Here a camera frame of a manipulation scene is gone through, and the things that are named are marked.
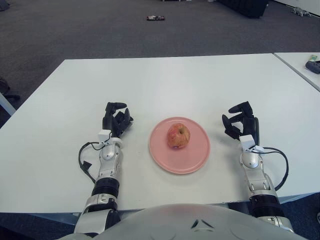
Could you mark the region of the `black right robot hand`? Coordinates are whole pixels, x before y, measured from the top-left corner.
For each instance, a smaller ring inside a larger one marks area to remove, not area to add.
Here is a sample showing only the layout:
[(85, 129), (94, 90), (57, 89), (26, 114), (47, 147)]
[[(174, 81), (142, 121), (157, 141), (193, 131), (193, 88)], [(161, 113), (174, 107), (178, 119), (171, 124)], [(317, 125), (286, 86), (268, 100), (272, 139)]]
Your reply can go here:
[(233, 106), (228, 110), (230, 114), (236, 114), (231, 118), (222, 115), (224, 133), (229, 137), (240, 141), (244, 150), (252, 150), (260, 143), (259, 120), (254, 116), (252, 107), (248, 101)]

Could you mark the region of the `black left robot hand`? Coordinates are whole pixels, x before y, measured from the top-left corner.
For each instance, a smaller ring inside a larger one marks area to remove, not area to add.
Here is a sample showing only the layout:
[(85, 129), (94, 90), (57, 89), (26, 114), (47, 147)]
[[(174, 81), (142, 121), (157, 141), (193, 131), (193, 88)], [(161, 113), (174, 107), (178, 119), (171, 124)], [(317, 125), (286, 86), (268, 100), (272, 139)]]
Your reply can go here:
[(120, 138), (133, 124), (127, 105), (122, 102), (108, 102), (105, 115), (102, 118), (102, 130), (99, 132), (99, 141), (107, 143), (111, 138)]

